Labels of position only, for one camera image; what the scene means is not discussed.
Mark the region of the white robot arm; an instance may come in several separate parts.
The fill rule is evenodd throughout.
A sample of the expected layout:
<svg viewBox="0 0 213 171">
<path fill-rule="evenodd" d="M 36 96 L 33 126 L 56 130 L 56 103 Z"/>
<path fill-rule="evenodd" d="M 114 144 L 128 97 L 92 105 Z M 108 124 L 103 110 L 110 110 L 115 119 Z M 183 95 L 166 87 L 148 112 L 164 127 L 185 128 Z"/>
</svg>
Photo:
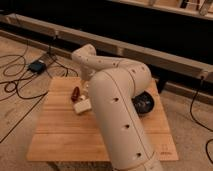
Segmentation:
<svg viewBox="0 0 213 171">
<path fill-rule="evenodd" d="M 152 76 L 142 62 L 99 56 L 87 44 L 72 60 L 92 69 L 88 95 L 114 171 L 163 171 L 132 99 L 150 85 Z"/>
</svg>

